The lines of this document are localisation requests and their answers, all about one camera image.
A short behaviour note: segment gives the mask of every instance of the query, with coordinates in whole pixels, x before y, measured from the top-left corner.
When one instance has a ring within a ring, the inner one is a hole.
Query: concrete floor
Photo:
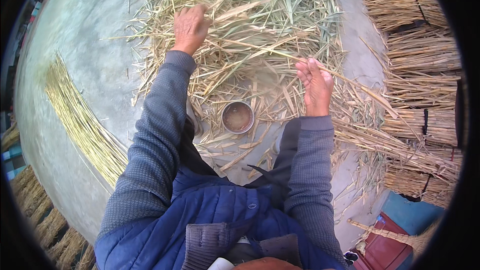
[[[350,51],[344,59],[344,74],[367,86],[380,87],[381,65],[359,36],[377,52],[384,50],[382,40],[363,14],[362,0],[339,0],[339,3],[348,12],[342,33],[343,48]],[[22,49],[18,66],[14,110],[24,156],[33,165],[55,206],[90,243],[95,241],[113,190],[70,141],[44,92],[45,74],[51,57],[59,50],[75,86],[97,119],[129,146],[127,131],[131,139],[135,121],[142,112],[141,100],[135,107],[130,103],[131,90],[139,84],[138,76],[131,71],[132,44],[124,39],[100,39],[125,35],[125,21],[132,18],[141,4],[131,0],[130,14],[127,14],[128,0],[47,0]],[[129,79],[125,75],[127,68],[130,68]],[[247,163],[255,164],[280,131],[279,124],[273,125],[262,144],[237,167],[226,171],[228,177],[240,185],[247,183],[249,172],[241,168]],[[259,127],[256,138],[261,132]],[[350,154],[333,177],[333,197],[351,183],[351,173],[356,168],[356,157]],[[352,200],[354,198],[345,196],[335,204],[335,210],[342,211]],[[372,223],[382,200],[382,197],[370,196],[365,205],[357,202],[339,219],[335,232],[342,250],[351,248],[352,241],[361,232],[346,224],[346,219],[354,217],[362,223]]]

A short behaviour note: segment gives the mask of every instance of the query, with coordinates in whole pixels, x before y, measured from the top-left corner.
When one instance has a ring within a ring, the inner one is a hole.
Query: person
[[[98,267],[345,269],[330,203],[332,77],[312,58],[297,63],[306,116],[285,125],[273,170],[245,186],[220,178],[195,149],[195,116],[186,111],[192,56],[212,24],[206,10],[174,15],[175,45],[144,100],[129,163],[106,205]]]

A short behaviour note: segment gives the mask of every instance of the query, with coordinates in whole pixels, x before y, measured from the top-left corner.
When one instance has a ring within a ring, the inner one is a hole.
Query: white object
[[[208,267],[208,270],[232,270],[235,266],[233,264],[224,259],[223,257],[217,258],[213,264]]]

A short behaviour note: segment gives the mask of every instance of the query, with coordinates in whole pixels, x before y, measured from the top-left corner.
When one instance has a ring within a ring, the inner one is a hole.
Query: right hand
[[[321,70],[317,65],[324,67],[314,58],[309,58],[308,63],[298,62],[297,76],[305,86],[303,101],[307,108],[305,116],[329,115],[330,97],[333,92],[333,78],[327,71]]]
[[[175,45],[171,50],[179,50],[193,56],[207,37],[212,20],[205,19],[207,6],[198,4],[192,8],[184,7],[173,15]]]

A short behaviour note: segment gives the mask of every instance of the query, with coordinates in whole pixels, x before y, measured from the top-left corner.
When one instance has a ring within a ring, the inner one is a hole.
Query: metal bowl
[[[240,100],[225,105],[222,111],[222,124],[234,134],[246,133],[254,125],[255,115],[252,107]]]

